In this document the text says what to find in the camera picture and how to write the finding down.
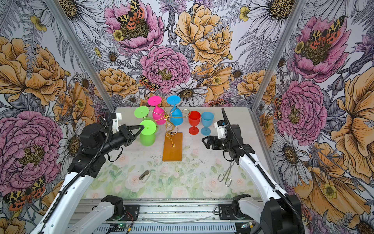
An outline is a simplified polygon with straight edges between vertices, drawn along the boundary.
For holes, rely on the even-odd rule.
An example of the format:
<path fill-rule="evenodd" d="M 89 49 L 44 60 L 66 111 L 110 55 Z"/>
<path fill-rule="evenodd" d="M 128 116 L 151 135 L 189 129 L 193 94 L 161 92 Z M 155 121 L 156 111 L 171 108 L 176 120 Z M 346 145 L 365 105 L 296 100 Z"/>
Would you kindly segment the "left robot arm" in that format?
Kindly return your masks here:
<path fill-rule="evenodd" d="M 121 125 L 113 132 L 115 113 L 83 128 L 81 148 L 68 168 L 65 180 L 34 234 L 63 234 L 88 187 L 106 162 L 106 154 L 131 145 L 144 130 L 144 125 Z"/>

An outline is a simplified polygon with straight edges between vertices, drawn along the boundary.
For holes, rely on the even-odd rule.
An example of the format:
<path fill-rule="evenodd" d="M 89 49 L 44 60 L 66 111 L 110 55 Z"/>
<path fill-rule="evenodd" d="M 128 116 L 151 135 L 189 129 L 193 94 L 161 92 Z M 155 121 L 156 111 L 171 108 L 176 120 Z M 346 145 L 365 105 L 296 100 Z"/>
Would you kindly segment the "red wine glass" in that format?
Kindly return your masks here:
<path fill-rule="evenodd" d="M 191 111 L 188 117 L 189 124 L 191 127 L 189 128 L 189 133 L 191 135 L 197 135 L 199 133 L 198 125 L 200 123 L 201 114 L 198 111 Z"/>

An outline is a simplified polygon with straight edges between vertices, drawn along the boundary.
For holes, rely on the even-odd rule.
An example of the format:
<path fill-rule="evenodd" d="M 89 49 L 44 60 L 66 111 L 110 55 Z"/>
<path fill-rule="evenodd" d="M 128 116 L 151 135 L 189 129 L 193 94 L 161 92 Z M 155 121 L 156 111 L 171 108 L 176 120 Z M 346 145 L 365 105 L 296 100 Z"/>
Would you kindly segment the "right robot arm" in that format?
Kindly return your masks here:
<path fill-rule="evenodd" d="M 295 195 L 289 195 L 264 169 L 255 151 L 243 142 L 239 125 L 232 125 L 225 110 L 223 119 L 215 123 L 217 136 L 207 136 L 202 143 L 207 149 L 228 153 L 230 166 L 238 165 L 256 185 L 262 202 L 250 195 L 233 199 L 236 216 L 249 216 L 260 224 L 265 234 L 304 234 L 302 206 Z"/>

